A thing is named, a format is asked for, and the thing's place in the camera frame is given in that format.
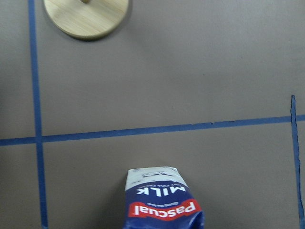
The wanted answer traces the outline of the blue Pascual milk carton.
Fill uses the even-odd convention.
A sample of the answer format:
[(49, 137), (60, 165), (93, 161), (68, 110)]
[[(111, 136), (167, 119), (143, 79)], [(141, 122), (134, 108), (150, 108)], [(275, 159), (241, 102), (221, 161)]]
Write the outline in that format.
[(205, 215), (174, 167), (130, 169), (125, 229), (203, 229)]

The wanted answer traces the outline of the wooden mug tree stand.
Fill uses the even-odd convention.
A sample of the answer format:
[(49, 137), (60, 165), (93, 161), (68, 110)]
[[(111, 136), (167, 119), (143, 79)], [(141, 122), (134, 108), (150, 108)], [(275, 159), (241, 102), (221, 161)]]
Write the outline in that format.
[(115, 30), (127, 14), (128, 0), (45, 0), (50, 20), (67, 35), (96, 40)]

